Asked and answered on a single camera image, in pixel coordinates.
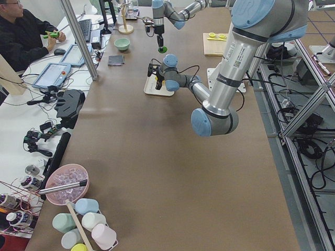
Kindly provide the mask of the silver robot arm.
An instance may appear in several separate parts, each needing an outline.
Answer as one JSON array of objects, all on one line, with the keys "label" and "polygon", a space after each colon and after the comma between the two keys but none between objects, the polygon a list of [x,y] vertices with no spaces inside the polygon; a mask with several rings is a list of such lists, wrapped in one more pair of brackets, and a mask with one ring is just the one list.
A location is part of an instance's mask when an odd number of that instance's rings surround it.
[{"label": "silver robot arm", "polygon": [[192,128],[200,136],[228,134],[238,125],[238,115],[230,103],[259,46],[292,41],[307,30],[308,1],[236,1],[231,10],[227,44],[212,89],[197,75],[177,70],[177,57],[167,54],[161,64],[150,64],[149,75],[168,91],[188,88],[201,107],[191,115]]},{"label": "silver robot arm", "polygon": [[145,24],[146,31],[149,32],[153,28],[153,33],[157,36],[158,52],[166,53],[167,47],[164,46],[163,34],[164,18],[167,18],[176,29],[180,30],[185,23],[193,18],[195,14],[205,9],[209,1],[193,1],[190,5],[177,12],[169,1],[152,1],[152,18],[143,17],[142,21]]}]

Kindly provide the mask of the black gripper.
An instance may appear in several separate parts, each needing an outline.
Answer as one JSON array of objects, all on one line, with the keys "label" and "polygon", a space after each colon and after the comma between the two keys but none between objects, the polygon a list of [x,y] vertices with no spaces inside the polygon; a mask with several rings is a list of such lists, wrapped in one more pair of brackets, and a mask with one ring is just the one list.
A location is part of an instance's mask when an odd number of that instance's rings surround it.
[{"label": "black gripper", "polygon": [[157,77],[156,89],[161,90],[162,82],[164,81],[163,73],[160,70],[160,66],[162,63],[157,59],[151,59],[148,70],[147,70],[147,77],[155,75]]},{"label": "black gripper", "polygon": [[157,35],[158,51],[163,51],[164,49],[163,34],[165,32],[164,24],[158,24],[158,25],[146,24],[144,27],[148,37],[153,37],[154,34]]}]

